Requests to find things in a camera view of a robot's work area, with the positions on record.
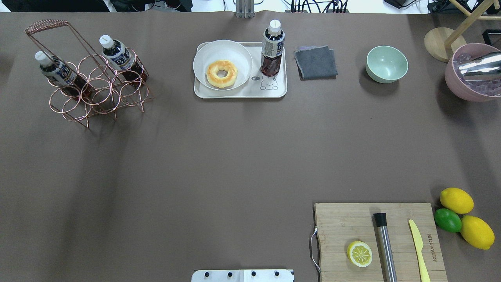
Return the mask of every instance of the wooden stand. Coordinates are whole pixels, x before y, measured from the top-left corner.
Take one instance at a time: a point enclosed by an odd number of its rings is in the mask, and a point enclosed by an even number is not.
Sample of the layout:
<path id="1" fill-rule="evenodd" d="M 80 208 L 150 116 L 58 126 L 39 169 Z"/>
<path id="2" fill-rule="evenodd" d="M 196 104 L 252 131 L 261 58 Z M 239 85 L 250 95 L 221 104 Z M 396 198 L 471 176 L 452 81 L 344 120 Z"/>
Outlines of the wooden stand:
<path id="1" fill-rule="evenodd" d="M 450 2 L 456 6 L 460 11 L 462 11 L 468 17 L 457 27 L 456 30 L 449 28 L 435 28 L 430 30 L 424 36 L 424 46 L 428 53 L 430 53 L 433 58 L 440 60 L 442 62 L 448 62 L 452 57 L 454 51 L 459 47 L 466 44 L 463 34 L 476 20 L 501 20 L 501 17 L 486 17 L 482 14 L 487 11 L 487 9 L 494 4 L 496 9 L 499 9 L 498 0 L 485 0 L 483 1 L 473 13 L 468 12 L 463 6 L 461 6 L 456 0 L 450 0 Z"/>

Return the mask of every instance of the metal handle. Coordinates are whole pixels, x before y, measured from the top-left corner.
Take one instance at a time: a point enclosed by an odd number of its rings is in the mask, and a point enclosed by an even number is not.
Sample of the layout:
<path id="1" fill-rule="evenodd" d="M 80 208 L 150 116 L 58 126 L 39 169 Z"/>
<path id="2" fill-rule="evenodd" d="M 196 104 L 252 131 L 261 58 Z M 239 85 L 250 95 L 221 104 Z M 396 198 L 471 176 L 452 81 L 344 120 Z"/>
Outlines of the metal handle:
<path id="1" fill-rule="evenodd" d="M 320 266 L 318 265 L 318 263 L 313 258 L 313 237 L 315 235 L 317 235 L 317 232 L 318 232 L 318 228 L 315 226 L 315 229 L 313 230 L 313 234 L 312 234 L 312 236 L 310 238 L 310 257 L 311 257 L 313 263 L 315 264 L 315 267 L 317 268 L 318 273 L 320 273 L 321 272 Z"/>
<path id="2" fill-rule="evenodd" d="M 67 21 L 62 21 L 62 20 L 42 20 L 33 23 L 30 25 L 26 30 L 25 33 L 27 35 L 33 35 L 37 32 L 40 31 L 45 31 L 45 30 L 50 30 L 50 29 L 55 29 L 55 28 L 60 28 L 60 27 L 67 27 L 70 24 Z"/>

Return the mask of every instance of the table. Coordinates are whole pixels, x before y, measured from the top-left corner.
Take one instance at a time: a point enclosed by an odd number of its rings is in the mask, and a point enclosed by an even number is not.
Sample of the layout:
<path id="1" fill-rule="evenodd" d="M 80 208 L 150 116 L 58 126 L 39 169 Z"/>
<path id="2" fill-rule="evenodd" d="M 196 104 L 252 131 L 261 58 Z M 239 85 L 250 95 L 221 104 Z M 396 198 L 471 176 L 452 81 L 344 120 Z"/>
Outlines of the table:
<path id="1" fill-rule="evenodd" d="M 63 120 L 24 35 L 66 19 L 95 48 L 103 34 L 135 49 L 155 99 L 118 120 Z M 259 41 L 271 19 L 286 32 L 282 99 L 203 100 L 193 93 L 196 47 Z M 430 202 L 460 187 L 471 212 L 501 234 L 499 101 L 471 103 L 444 82 L 423 44 L 454 15 L 298 15 L 251 20 L 217 13 L 0 15 L 0 236 L 4 281 L 190 281 L 195 269 L 290 268 L 316 281 L 309 256 L 316 202 Z M 476 22 L 464 34 L 482 42 Z M 37 36 L 66 60 L 68 33 Z M 329 45 L 339 75 L 301 81 L 293 50 Z M 409 71 L 373 82 L 365 55 L 391 45 Z M 499 242 L 469 246 L 438 230 L 449 281 L 494 281 Z"/>

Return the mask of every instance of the cutting board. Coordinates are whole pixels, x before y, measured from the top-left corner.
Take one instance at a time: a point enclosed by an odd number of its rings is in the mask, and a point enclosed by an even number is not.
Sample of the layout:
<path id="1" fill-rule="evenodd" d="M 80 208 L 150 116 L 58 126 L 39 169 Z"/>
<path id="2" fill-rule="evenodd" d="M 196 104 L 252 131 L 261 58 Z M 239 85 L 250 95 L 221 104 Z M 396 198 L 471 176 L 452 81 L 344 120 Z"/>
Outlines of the cutting board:
<path id="1" fill-rule="evenodd" d="M 384 282 L 373 214 L 385 212 L 397 280 L 420 282 L 416 249 L 409 227 L 414 220 L 424 247 L 422 254 L 432 282 L 447 281 L 433 211 L 429 203 L 315 204 L 320 254 L 320 281 Z M 358 267 L 347 257 L 348 245 L 363 241 L 372 249 L 372 263 Z"/>

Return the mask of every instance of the lime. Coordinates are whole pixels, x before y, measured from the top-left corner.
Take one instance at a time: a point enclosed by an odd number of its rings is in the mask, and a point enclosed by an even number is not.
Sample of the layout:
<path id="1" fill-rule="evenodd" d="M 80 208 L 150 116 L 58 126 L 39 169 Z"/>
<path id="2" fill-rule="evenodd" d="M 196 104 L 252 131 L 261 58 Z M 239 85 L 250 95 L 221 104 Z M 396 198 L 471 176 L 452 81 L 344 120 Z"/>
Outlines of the lime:
<path id="1" fill-rule="evenodd" d="M 371 248 L 362 241 L 354 241 L 348 246 L 348 258 L 359 267 L 367 267 L 372 262 Z"/>
<path id="2" fill-rule="evenodd" d="M 438 209 L 435 211 L 435 223 L 438 227 L 449 232 L 461 231 L 461 219 L 459 216 L 449 209 Z"/>
<path id="3" fill-rule="evenodd" d="M 473 199 L 467 192 L 459 188 L 444 189 L 440 192 L 440 202 L 455 213 L 465 214 L 473 209 Z"/>
<path id="4" fill-rule="evenodd" d="M 494 244 L 494 231 L 485 221 L 476 216 L 465 215 L 462 223 L 461 235 L 473 247 L 488 250 Z"/>

